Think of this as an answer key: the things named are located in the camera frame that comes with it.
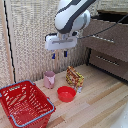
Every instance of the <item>cable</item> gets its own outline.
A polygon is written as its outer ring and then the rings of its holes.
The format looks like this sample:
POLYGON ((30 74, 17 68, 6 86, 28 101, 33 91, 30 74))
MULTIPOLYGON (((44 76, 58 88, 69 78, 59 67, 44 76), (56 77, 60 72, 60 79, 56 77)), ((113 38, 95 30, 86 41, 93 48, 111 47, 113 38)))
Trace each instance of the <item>cable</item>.
POLYGON ((77 38, 77 39, 83 39, 83 38, 86 38, 86 37, 91 37, 91 36, 97 35, 97 34, 99 34, 99 33, 102 33, 102 32, 104 32, 104 31, 106 31, 106 30, 108 30, 108 29, 114 27, 115 25, 117 25, 117 24, 120 23, 121 21, 123 21, 127 16, 128 16, 128 14, 125 15, 121 20, 119 20, 119 21, 118 21, 117 23, 115 23, 114 25, 112 25, 112 26, 110 26, 110 27, 108 27, 108 28, 106 28, 106 29, 104 29, 104 30, 102 30, 102 31, 100 31, 100 32, 97 32, 97 33, 95 33, 95 34, 88 35, 88 36, 83 36, 83 37, 80 37, 80 38, 77 38))

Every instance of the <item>woven wall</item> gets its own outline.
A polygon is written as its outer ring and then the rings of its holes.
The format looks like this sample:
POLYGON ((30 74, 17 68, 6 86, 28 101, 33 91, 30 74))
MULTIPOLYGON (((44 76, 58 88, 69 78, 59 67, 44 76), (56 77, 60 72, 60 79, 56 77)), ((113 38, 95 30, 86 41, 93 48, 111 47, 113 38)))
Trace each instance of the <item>woven wall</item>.
POLYGON ((3 2, 0 0, 0 87, 14 82, 3 2))
MULTIPOLYGON (((97 8, 109 7, 111 2, 102 0, 94 3, 89 7, 91 15, 96 14, 97 8)), ((43 78, 46 70, 57 73, 66 70, 68 65, 75 67, 85 63, 86 48, 80 40, 75 48, 68 50, 67 58, 63 56, 64 50, 58 50, 57 62, 52 59, 52 52, 44 49, 45 36, 56 32, 54 17, 59 0, 6 0, 6 3, 10 9, 8 15, 12 16, 8 20, 11 22, 10 35, 13 33, 11 37, 14 39, 11 43, 17 81, 36 81, 43 78)))

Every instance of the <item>pink cup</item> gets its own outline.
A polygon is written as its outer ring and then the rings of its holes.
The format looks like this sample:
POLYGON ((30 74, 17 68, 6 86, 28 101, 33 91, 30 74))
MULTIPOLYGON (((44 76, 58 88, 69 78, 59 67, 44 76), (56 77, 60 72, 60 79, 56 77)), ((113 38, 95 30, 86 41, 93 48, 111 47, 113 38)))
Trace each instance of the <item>pink cup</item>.
POLYGON ((44 73, 44 86, 46 88, 53 88, 55 83, 55 73, 52 71, 46 71, 44 73))

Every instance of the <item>basket handle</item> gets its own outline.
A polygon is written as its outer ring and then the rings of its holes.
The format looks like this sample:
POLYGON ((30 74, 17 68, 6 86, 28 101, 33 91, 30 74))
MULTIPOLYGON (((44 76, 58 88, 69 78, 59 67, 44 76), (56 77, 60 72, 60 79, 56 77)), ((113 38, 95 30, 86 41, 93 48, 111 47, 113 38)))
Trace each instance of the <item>basket handle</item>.
POLYGON ((40 119, 40 118, 42 118, 42 117, 48 115, 49 113, 52 113, 52 112, 55 110, 55 107, 54 107, 53 103, 49 100, 49 98, 47 98, 47 101, 52 105, 53 109, 50 110, 50 111, 48 111, 48 112, 46 112, 45 114, 40 115, 39 117, 37 117, 37 118, 35 118, 35 119, 33 119, 33 120, 31 120, 31 121, 29 121, 29 122, 23 124, 23 125, 18 125, 18 124, 16 123, 16 120, 15 120, 15 118, 14 118, 13 115, 10 115, 10 117, 12 117, 13 122, 14 122, 14 124, 15 124, 17 127, 21 127, 21 128, 22 128, 22 127, 25 127, 25 126, 27 126, 28 124, 30 124, 30 123, 32 123, 32 122, 34 122, 34 121, 36 121, 36 120, 38 120, 38 119, 40 119))

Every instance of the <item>red plastic basket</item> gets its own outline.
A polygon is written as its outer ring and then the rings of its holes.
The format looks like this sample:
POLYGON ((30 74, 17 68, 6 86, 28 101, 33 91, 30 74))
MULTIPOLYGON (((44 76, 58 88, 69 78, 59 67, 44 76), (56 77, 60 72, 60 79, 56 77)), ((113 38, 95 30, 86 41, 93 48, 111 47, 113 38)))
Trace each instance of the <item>red plastic basket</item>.
POLYGON ((31 81, 0 89, 0 102, 14 128, 45 128, 54 105, 31 81))

